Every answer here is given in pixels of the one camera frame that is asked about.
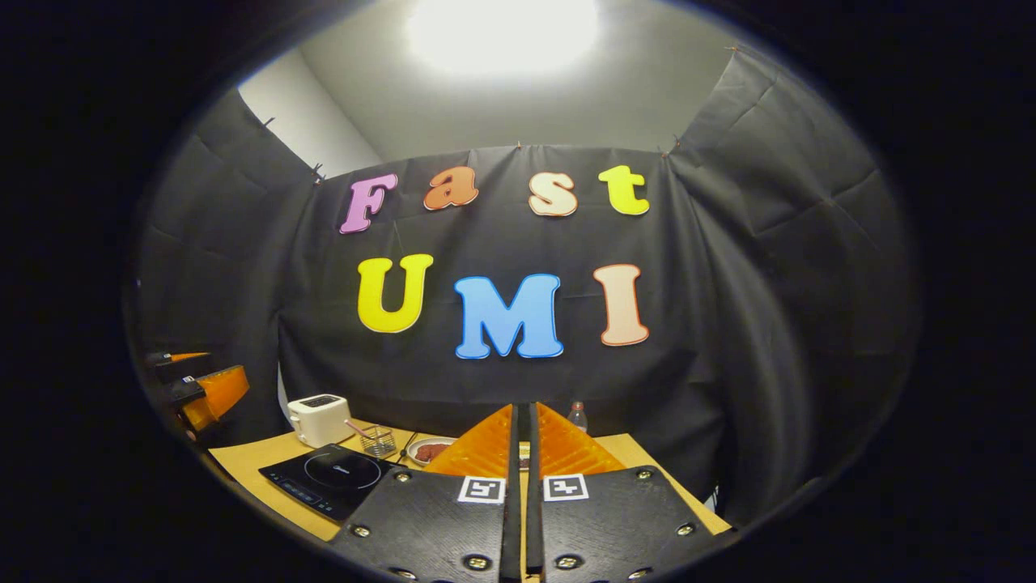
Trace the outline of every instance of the yellow letter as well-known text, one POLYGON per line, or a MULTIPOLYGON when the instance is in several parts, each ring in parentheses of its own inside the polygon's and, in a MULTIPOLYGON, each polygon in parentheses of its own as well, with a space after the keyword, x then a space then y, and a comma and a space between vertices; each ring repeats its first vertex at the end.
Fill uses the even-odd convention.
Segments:
POLYGON ((403 287, 403 305, 394 313, 386 313, 381 307, 385 272, 392 268, 392 259, 376 257, 367 259, 356 266, 359 271, 359 302, 356 312, 359 322, 375 332, 395 334, 413 326, 421 318, 421 307, 425 301, 425 270, 432 264, 432 256, 425 253, 407 255, 399 261, 406 270, 403 287))
POLYGON ((597 179, 608 182, 608 201, 624 214, 643 214, 651 208, 651 202, 638 199, 633 186, 644 185, 644 177, 630 172, 629 166, 615 166, 597 175, 597 179))

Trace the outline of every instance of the wooden table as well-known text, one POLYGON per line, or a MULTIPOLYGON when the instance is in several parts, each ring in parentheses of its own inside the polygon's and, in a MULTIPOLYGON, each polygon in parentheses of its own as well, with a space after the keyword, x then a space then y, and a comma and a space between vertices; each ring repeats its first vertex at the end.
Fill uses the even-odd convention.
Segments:
MULTIPOLYGON (((356 425, 361 427, 367 427, 372 424, 367 424, 358 419, 353 419, 356 425)), ((407 432, 405 430, 393 430, 396 434, 396 444, 398 447, 403 447, 407 441, 409 441, 410 436, 413 432, 407 432)), ((418 437, 413 441, 420 439, 430 438, 430 437, 440 437, 430 434, 418 434, 418 437)), ((726 524, 723 519, 719 518, 715 514, 709 511, 697 498, 691 496, 683 486, 669 475, 646 451, 640 444, 638 444, 629 434, 621 434, 615 436, 605 436, 594 438, 599 444, 601 444, 605 449, 607 449, 612 456, 614 456, 620 462, 622 462, 627 467, 633 466, 657 466, 665 474, 665 477, 669 480, 669 484, 677 490, 681 498, 683 498, 688 506, 694 511, 694 514, 701 519, 706 528, 709 529, 713 534, 718 534, 730 528, 730 525, 726 524)), ((350 437, 340 444, 342 447, 347 449, 352 449, 354 451, 361 451, 359 439, 355 436, 350 437)), ((284 462, 285 460, 290 460, 292 458, 301 456, 304 454, 309 454, 313 451, 313 448, 303 444, 295 437, 294 433, 285 434, 283 436, 278 436, 269 439, 264 439, 262 441, 256 441, 252 443, 246 443, 243 445, 235 445, 232 447, 218 447, 209 449, 209 454, 215 459, 217 462, 223 466, 223 469, 230 474, 233 479, 237 480, 244 490, 250 492, 253 496, 258 498, 262 503, 266 504, 272 508, 276 513, 280 514, 284 518, 298 525, 301 529, 312 533, 322 541, 330 541, 338 534, 341 529, 341 525, 317 514, 316 512, 310 511, 296 501, 294 498, 286 494, 281 489, 274 486, 268 479, 259 473, 260 468, 265 468, 266 466, 272 466, 279 462, 284 462)), ((399 458, 400 451, 397 450, 393 455, 388 456, 386 460, 390 462, 396 462, 399 458)), ((409 468, 414 470, 421 470, 422 467, 414 463, 412 460, 407 458, 404 462, 409 468)), ((522 571, 525 567, 525 498, 528 492, 528 472, 521 472, 520 476, 520 490, 521 490, 521 514, 522 514, 522 557, 521 564, 522 571)))

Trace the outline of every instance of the plastic bottle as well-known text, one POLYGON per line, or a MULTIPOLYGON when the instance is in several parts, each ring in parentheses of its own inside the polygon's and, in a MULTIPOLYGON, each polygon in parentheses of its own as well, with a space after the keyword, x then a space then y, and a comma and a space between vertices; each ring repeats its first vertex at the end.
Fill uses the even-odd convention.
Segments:
POLYGON ((582 409, 581 401, 572 402, 572 411, 569 412, 569 421, 579 428, 582 433, 586 433, 586 413, 582 409))

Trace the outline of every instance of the induction cooktop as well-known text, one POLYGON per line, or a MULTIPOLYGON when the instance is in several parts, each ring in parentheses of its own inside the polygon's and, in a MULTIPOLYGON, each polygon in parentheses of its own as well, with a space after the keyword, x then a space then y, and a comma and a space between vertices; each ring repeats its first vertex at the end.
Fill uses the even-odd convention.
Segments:
POLYGON ((401 466, 333 443, 259 473, 308 508, 344 522, 395 467, 401 466))

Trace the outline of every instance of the white bowl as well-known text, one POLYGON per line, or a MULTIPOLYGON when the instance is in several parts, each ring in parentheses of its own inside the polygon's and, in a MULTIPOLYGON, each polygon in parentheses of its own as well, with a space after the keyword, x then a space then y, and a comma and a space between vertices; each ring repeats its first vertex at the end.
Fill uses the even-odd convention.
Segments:
POLYGON ((418 448, 419 447, 421 447, 422 445, 435 445, 437 443, 444 443, 447 445, 450 445, 450 444, 452 444, 455 441, 457 441, 455 438, 425 438, 425 439, 419 439, 418 441, 411 443, 410 446, 406 448, 406 457, 409 458, 410 460, 413 460, 413 462, 415 464, 418 464, 419 466, 427 466, 428 462, 422 462, 421 460, 418 460, 418 448))

